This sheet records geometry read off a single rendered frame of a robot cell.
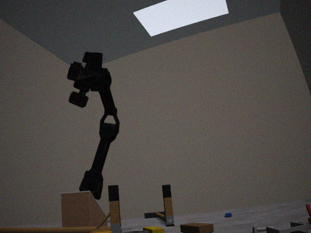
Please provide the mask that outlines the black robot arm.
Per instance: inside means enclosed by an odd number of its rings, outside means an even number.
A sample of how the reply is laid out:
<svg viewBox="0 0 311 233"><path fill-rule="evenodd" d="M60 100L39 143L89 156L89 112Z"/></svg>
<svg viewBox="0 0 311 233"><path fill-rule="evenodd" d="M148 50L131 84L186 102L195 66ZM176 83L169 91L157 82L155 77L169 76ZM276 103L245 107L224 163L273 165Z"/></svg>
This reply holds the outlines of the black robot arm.
<svg viewBox="0 0 311 233"><path fill-rule="evenodd" d="M70 65L67 78L69 80L75 81L78 76L78 71L82 63L73 62ZM104 105L104 116L100 121L100 142L98 145L97 152L95 154L95 159L93 161L92 167L89 171L86 171L84 178L79 187L80 191L91 191L95 199L99 200L101 198L101 193L103 189L103 175L102 169L105 164L105 159L109 150L110 143L116 139L119 129L120 121L117 116L117 108L115 107L113 97L110 91L110 85L112 78L110 72L107 68L102 68L102 62L99 68L92 66L91 71L95 72L99 77L99 82L96 88L90 89L90 91L98 91L101 100ZM104 123L107 115L113 116L116 124Z"/></svg>

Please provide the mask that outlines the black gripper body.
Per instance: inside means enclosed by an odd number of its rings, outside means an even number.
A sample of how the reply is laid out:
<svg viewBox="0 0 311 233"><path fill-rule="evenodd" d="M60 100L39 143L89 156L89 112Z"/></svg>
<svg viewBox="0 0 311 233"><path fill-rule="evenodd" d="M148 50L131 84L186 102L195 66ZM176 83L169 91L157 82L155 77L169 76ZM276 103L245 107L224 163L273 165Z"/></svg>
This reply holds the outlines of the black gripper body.
<svg viewBox="0 0 311 233"><path fill-rule="evenodd" d="M92 66L95 66L97 68L100 67L101 62L102 62L102 57L99 56L99 55L90 53L90 52L85 52L85 55L83 57L83 61L82 62L87 63L86 66L85 66L85 69L88 69L88 70L91 71ZM93 81L83 81L83 82L85 82L87 84L90 84L91 85L90 89L96 88L96 85L99 82L99 77L100 76L98 76L95 73ZM88 96L86 96L86 92L83 92L81 90L79 91L79 93L72 91L72 93L70 94L70 97L69 97L69 102L70 103L72 103L72 104L74 104L76 106L79 106L81 108L86 107L87 100L88 100Z"/></svg>

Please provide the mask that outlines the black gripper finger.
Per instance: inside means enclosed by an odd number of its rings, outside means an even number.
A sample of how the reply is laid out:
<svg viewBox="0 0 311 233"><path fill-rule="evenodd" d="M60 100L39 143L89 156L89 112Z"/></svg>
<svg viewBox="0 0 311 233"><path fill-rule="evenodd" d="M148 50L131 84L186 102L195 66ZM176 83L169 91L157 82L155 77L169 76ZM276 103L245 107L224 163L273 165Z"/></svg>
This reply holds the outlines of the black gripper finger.
<svg viewBox="0 0 311 233"><path fill-rule="evenodd" d="M87 84L83 81L78 81L75 79L74 85L75 88L83 91L83 92L89 92L91 85Z"/></svg>
<svg viewBox="0 0 311 233"><path fill-rule="evenodd" d="M93 81L95 73L80 67L77 75L76 80L78 81Z"/></svg>

